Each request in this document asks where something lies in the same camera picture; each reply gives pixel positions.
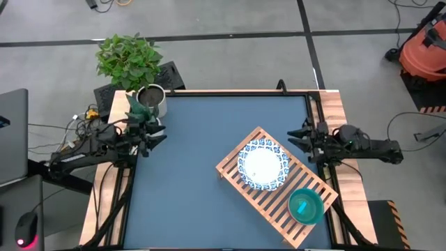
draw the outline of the table frame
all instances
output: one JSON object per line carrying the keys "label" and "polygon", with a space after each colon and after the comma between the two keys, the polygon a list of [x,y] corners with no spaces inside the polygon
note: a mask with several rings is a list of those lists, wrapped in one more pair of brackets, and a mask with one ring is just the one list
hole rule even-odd
{"label": "table frame", "polygon": [[[346,123],[344,108],[338,91],[317,91],[317,90],[286,90],[283,82],[279,82],[275,90],[178,90],[166,91],[168,97],[210,97],[210,96],[302,96],[305,99],[307,113],[310,119],[315,122],[327,121],[330,130]],[[125,97],[124,91],[117,91],[114,96],[113,105],[110,112],[109,123],[124,119],[125,112],[130,110],[130,106]],[[124,129],[125,124],[117,123],[116,126]],[[355,160],[348,160],[348,164],[357,168]],[[95,176],[95,189],[98,188],[106,168],[109,163],[98,165]],[[317,165],[318,176],[325,181],[324,168]],[[330,168],[331,181],[328,182],[339,196],[335,203],[340,203],[346,214],[355,223],[356,227],[371,242],[376,243],[376,235],[364,188],[359,175],[354,170],[343,165]],[[129,177],[133,178],[135,172],[129,169],[112,168],[105,177],[102,189],[102,203],[99,224],[102,225],[105,218],[110,214],[111,208],[121,197]],[[131,191],[129,202],[121,209],[114,220],[113,227],[107,232],[100,245],[123,245],[125,228],[128,218],[128,209],[131,202]],[[95,213],[94,213],[93,193],[91,193],[89,208],[87,210],[84,228],[79,244],[84,244],[94,235]],[[337,214],[332,209],[325,214],[328,229],[330,232],[330,242],[334,244],[351,244],[353,239],[349,236],[345,226],[340,223]]]}

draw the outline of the computer mouse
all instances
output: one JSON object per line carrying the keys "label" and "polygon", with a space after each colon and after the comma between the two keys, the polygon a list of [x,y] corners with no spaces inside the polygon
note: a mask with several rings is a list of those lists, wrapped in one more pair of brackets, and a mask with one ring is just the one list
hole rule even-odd
{"label": "computer mouse", "polygon": [[25,248],[31,244],[37,234],[37,214],[32,212],[22,215],[15,226],[15,242]]}

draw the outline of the teal bowl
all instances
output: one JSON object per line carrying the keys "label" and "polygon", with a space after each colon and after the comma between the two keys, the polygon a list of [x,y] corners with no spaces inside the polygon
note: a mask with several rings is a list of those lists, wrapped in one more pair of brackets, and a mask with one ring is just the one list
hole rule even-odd
{"label": "teal bowl", "polygon": [[288,200],[288,210],[294,220],[313,225],[323,216],[323,202],[321,197],[310,189],[297,189]]}

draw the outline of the blue tabletop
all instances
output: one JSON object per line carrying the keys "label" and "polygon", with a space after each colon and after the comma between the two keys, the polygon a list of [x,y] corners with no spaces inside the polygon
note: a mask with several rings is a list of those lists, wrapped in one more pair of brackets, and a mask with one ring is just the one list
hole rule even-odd
{"label": "blue tabletop", "polygon": [[[313,172],[287,141],[308,117],[293,97],[167,98],[165,139],[138,159],[124,248],[291,248],[215,166],[261,126]],[[328,249],[325,218],[300,248]]]}

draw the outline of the yellow and black hazard tape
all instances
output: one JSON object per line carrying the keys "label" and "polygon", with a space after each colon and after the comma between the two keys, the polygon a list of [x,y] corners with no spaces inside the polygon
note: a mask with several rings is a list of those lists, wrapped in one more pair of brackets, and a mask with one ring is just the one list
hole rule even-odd
{"label": "yellow and black hazard tape", "polygon": [[395,218],[395,223],[397,224],[399,234],[401,235],[401,240],[403,241],[404,248],[410,249],[409,241],[407,239],[406,231],[404,231],[403,223],[401,223],[401,218],[399,217],[399,213],[397,210],[397,206],[393,201],[387,201],[392,210],[393,216]]}

